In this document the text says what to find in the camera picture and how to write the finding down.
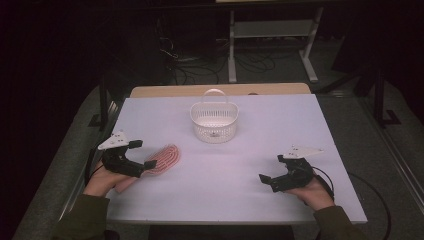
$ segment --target sleeve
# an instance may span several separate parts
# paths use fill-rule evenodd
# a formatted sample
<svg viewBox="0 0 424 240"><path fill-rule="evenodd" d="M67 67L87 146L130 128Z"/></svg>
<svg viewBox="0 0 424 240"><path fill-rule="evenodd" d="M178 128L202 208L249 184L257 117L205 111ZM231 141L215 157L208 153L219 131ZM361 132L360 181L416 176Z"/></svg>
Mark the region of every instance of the sleeve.
<svg viewBox="0 0 424 240"><path fill-rule="evenodd" d="M334 206L321 209L314 213L314 217L321 229L320 239L368 239L361 230L350 222L342 207Z"/></svg>
<svg viewBox="0 0 424 240"><path fill-rule="evenodd" d="M51 239L103 239L108 205L107 198L78 196L72 210L54 228Z"/></svg>

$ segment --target white table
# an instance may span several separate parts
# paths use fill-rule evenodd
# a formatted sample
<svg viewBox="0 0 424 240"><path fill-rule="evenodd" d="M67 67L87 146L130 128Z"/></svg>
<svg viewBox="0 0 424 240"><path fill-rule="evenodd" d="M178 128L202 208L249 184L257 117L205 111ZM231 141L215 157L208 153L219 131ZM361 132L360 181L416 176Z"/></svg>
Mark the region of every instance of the white table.
<svg viewBox="0 0 424 240"><path fill-rule="evenodd" d="M208 97L221 101L222 97ZM295 196L273 193L258 174L287 173L277 160L294 144L324 153L308 162L329 174L336 204L354 223L367 218L349 180L315 95L229 96L238 105L236 136L224 144L199 141L190 107L200 97L126 99L114 132L123 130L143 147L128 150L143 160L167 144L181 151L167 172L145 175L121 194L111 191L108 220L146 224L299 224L313 222Z"/></svg>

